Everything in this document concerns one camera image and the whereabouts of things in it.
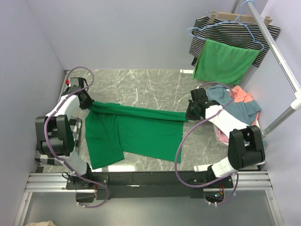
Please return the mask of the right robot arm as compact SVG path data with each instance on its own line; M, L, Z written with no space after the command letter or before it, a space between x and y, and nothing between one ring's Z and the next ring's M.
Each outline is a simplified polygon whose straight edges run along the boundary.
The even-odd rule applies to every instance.
M209 96L204 88L194 89L186 110L186 119L208 120L229 139L227 157L214 164L198 165L196 172L210 173L207 184L217 188L223 182L223 176L242 168L265 163L265 151L261 130L256 125L248 125L230 114L226 107L233 103L228 97L225 101Z

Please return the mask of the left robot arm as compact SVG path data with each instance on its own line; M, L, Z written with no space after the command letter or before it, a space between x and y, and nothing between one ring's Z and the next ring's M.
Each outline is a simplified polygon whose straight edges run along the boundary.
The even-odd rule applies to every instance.
M87 80L81 77L66 80L67 88L60 101L46 116L35 120L37 151L58 161L72 177L78 176L77 183L83 189L93 186L94 177L87 162L78 154L71 129L71 117L77 109L85 110L93 103L87 93Z

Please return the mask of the green t-shirt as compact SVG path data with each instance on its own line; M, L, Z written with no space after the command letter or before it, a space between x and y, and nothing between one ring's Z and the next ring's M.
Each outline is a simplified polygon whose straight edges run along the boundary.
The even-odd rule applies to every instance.
M92 169L124 160L125 152L180 163L185 122L184 112L93 102L85 118Z

